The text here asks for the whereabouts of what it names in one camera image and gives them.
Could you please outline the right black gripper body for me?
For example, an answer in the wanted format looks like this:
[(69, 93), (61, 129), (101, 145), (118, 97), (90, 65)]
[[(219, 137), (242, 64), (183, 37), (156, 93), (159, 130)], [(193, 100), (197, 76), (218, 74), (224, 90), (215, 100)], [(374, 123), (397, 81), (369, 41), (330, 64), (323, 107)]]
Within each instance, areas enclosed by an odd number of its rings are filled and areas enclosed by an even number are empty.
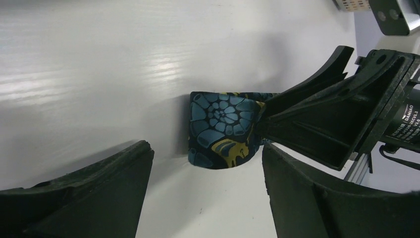
[(358, 57), (358, 69), (348, 79), (348, 100), (362, 107), (362, 131), (352, 145), (359, 156), (382, 142), (380, 154), (393, 162), (419, 170), (420, 164), (393, 157), (399, 149), (420, 151), (420, 57), (394, 50), (372, 50)]

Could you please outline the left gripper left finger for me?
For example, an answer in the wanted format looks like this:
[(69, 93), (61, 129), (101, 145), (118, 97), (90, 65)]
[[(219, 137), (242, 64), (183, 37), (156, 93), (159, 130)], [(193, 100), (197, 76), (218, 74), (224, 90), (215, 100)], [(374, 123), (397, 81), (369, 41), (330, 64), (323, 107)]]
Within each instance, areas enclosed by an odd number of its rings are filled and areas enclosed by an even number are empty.
[(144, 140), (64, 176), (0, 193), (3, 238), (133, 238), (154, 150)]

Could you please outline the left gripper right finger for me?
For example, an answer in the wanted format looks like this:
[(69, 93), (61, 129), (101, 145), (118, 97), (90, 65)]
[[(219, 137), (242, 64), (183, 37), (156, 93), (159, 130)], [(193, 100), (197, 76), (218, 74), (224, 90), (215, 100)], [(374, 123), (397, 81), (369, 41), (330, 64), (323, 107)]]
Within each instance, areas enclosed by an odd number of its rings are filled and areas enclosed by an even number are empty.
[(279, 238), (417, 238), (420, 193), (347, 182), (266, 144), (262, 165)]

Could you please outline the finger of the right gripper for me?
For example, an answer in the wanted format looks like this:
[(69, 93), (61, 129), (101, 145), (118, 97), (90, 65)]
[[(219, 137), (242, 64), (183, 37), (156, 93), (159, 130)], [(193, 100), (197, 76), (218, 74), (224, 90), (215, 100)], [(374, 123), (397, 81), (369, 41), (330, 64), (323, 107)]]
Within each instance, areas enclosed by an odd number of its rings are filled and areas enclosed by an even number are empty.
[(347, 99), (348, 79), (323, 89), (285, 111), (267, 117), (257, 133), (334, 170), (343, 168), (362, 131), (362, 107)]
[(309, 96), (344, 80), (347, 76), (344, 70), (353, 52), (354, 48), (349, 46), (336, 47), (326, 63), (316, 73), (298, 85), (267, 100), (262, 118), (281, 113)]

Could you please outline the white plastic basket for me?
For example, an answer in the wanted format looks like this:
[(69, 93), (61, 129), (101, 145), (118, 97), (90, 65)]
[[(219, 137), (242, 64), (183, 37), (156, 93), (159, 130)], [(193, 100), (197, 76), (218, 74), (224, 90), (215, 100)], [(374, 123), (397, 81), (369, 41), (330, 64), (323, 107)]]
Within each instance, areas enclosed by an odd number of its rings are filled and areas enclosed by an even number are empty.
[(333, 2), (344, 12), (371, 11), (368, 0), (333, 0)]

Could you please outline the blue patterned tie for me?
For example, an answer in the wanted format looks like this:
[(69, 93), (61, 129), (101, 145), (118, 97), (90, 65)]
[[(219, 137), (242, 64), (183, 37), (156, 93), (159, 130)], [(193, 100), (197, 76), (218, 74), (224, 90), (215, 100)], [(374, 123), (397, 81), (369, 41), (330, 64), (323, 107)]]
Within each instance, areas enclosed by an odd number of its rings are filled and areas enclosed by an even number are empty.
[(268, 140), (255, 132), (273, 93), (190, 93), (188, 161), (212, 170), (251, 160)]

